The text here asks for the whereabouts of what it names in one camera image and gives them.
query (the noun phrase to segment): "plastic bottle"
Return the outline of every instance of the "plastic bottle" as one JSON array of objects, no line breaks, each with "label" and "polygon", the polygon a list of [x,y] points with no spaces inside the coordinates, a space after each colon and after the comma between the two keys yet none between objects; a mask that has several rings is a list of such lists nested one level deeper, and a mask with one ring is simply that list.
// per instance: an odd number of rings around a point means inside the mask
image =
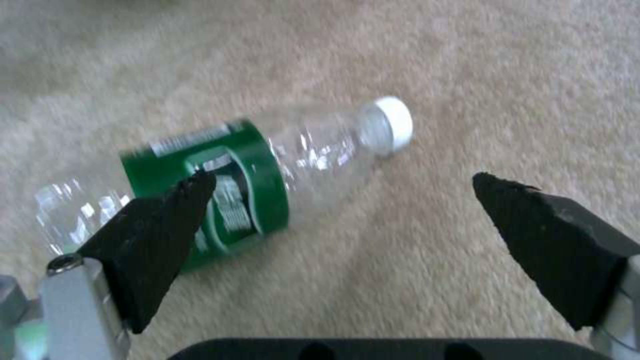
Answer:
[{"label": "plastic bottle", "polygon": [[406,146],[412,131],[395,97],[264,113],[74,169],[72,179],[35,195],[36,219],[53,252],[74,251],[134,196],[163,193],[198,168],[214,171],[218,185],[196,234],[193,267],[330,209],[377,159]]}]

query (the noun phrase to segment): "screw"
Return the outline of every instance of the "screw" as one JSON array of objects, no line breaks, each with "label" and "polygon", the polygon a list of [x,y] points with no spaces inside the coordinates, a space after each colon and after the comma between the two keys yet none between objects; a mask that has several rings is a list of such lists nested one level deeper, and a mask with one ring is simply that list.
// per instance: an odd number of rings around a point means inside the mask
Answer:
[{"label": "screw", "polygon": [[54,276],[63,273],[67,270],[71,270],[84,263],[82,256],[75,252],[71,254],[60,255],[57,258],[51,260],[47,265],[47,276]]}]

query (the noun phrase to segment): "silver metal part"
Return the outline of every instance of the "silver metal part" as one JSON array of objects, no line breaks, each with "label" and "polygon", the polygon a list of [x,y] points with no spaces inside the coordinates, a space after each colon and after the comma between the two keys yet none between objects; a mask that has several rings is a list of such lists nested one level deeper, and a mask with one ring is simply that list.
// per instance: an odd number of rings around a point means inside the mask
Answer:
[{"label": "silver metal part", "polygon": [[129,336],[109,292],[102,264],[84,259],[40,287],[51,360],[125,359]]},{"label": "silver metal part", "polygon": [[15,278],[0,275],[0,359],[11,359],[15,355],[13,326],[27,307],[27,298]]},{"label": "silver metal part", "polygon": [[640,255],[629,258],[611,305],[591,333],[591,344],[615,360],[640,360]]}]

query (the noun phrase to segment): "bottle label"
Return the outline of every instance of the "bottle label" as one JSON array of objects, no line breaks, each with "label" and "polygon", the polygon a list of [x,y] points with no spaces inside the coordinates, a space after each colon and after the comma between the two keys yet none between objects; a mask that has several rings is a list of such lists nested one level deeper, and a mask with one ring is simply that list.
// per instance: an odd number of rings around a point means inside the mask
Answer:
[{"label": "bottle label", "polygon": [[153,142],[120,159],[137,197],[160,195],[198,169],[216,174],[186,268],[233,253],[287,224],[278,164],[248,120]]}]

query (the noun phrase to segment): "beige carpet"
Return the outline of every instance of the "beige carpet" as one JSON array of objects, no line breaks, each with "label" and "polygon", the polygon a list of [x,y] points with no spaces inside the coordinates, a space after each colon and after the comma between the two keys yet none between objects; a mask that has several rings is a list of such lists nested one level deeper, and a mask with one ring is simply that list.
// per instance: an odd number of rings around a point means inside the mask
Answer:
[{"label": "beige carpet", "polygon": [[411,146],[342,211],[180,277],[133,359],[225,336],[584,341],[510,258],[480,170],[640,238],[640,2],[0,2],[0,273],[49,254],[31,196],[77,158],[297,102],[403,98]]}]

